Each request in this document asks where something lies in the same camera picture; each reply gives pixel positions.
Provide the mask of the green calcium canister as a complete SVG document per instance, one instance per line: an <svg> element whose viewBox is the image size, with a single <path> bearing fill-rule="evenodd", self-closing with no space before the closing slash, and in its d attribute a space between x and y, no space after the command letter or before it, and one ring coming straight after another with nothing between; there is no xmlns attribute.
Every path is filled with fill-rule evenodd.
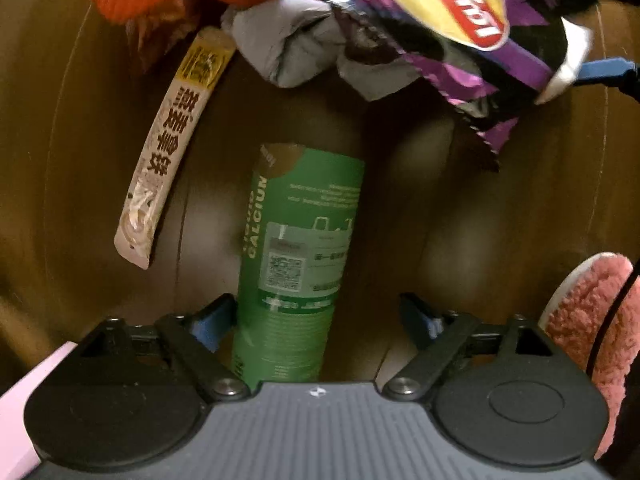
<svg viewBox="0 0 640 480"><path fill-rule="evenodd" d="M251 389L318 378L356 219L363 162L265 143L242 239L232 367Z"/></svg>

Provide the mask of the pink fuzzy slipper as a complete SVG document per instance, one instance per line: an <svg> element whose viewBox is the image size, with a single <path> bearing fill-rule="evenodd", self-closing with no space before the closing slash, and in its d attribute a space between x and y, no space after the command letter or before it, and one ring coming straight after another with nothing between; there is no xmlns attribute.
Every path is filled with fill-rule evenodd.
<svg viewBox="0 0 640 480"><path fill-rule="evenodd" d="M538 326L581 370L586 370L605 315L634 265L615 252L600 252L579 263L551 296ZM614 442L616 422L627 395L626 378L639 356L639 284L634 283L606 331L591 380L608 404L608 426L596 452Z"/></svg>

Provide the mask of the yellow white sachet strip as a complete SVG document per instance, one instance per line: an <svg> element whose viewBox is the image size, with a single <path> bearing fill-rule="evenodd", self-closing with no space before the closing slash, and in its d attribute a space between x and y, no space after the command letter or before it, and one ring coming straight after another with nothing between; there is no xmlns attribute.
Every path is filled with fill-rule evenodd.
<svg viewBox="0 0 640 480"><path fill-rule="evenodd" d="M195 127L235 44L222 30L195 36L160 102L122 206L114 246L140 269L151 263L155 231Z"/></svg>

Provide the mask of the purple Lay's chips bag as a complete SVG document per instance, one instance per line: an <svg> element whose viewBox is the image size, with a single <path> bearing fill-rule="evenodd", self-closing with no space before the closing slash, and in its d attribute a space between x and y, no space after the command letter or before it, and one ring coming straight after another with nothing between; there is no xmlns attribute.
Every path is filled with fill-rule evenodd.
<svg viewBox="0 0 640 480"><path fill-rule="evenodd" d="M592 33L556 0L323 0L395 50L493 152L576 80Z"/></svg>

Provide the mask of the grey crumpled wrapper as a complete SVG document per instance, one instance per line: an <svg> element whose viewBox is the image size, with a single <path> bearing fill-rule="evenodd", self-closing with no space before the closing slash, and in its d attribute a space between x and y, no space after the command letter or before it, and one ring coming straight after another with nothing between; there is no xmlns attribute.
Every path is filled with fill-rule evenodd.
<svg viewBox="0 0 640 480"><path fill-rule="evenodd" d="M320 0L268 0L246 10L230 6L222 30L266 81L295 88L329 68L363 99L377 101L419 79L401 58L357 61L330 6Z"/></svg>

